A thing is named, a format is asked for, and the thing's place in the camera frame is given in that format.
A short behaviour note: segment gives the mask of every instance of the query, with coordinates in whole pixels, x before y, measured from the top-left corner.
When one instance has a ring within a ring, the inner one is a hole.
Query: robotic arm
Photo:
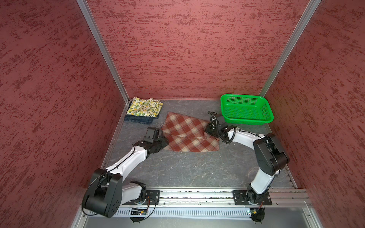
[[[94,171],[82,200],[82,208],[110,218],[116,213],[120,204],[130,200],[141,202],[145,200],[146,185],[140,182],[127,185],[122,183],[139,163],[168,144],[169,141],[160,129],[148,127],[144,139],[136,142],[122,159],[105,170]]]
[[[228,126],[222,115],[209,114],[211,122],[205,132],[221,138],[227,144],[237,142],[255,150],[259,170],[248,185],[246,200],[253,205],[260,203],[274,177],[289,162],[289,157],[274,134],[263,135],[243,131],[235,126]]]

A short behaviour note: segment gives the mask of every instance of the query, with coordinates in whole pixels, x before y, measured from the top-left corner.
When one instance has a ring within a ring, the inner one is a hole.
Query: green plastic basket
[[[227,123],[263,125],[274,120],[269,102],[260,96],[224,94],[220,105]]]

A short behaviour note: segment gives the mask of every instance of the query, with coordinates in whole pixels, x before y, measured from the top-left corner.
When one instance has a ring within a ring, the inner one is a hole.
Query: folded cloth
[[[124,121],[131,121],[131,122],[140,123],[140,124],[151,124],[154,119],[158,119],[158,116],[157,117],[151,117],[151,116],[126,115],[124,117]]]
[[[162,108],[163,103],[159,100],[143,100],[138,97],[134,97],[131,106],[129,107],[127,114],[133,116],[152,116],[156,117]]]
[[[169,141],[166,150],[208,152],[219,150],[219,142],[204,132],[209,121],[169,112],[162,131]]]

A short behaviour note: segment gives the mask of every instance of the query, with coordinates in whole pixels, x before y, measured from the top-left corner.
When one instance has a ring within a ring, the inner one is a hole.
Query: red textured wall
[[[322,0],[266,98],[327,228],[365,226],[365,1]]]
[[[70,227],[124,101],[75,0],[0,12],[0,227]]]
[[[308,0],[89,0],[130,97],[259,94]]]

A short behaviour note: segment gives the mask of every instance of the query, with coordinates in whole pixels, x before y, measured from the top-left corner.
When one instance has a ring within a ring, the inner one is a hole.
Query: folded clothes stack
[[[159,100],[148,100],[134,97],[130,103],[124,121],[132,121],[141,124],[151,124],[154,119],[158,119],[163,103]]]

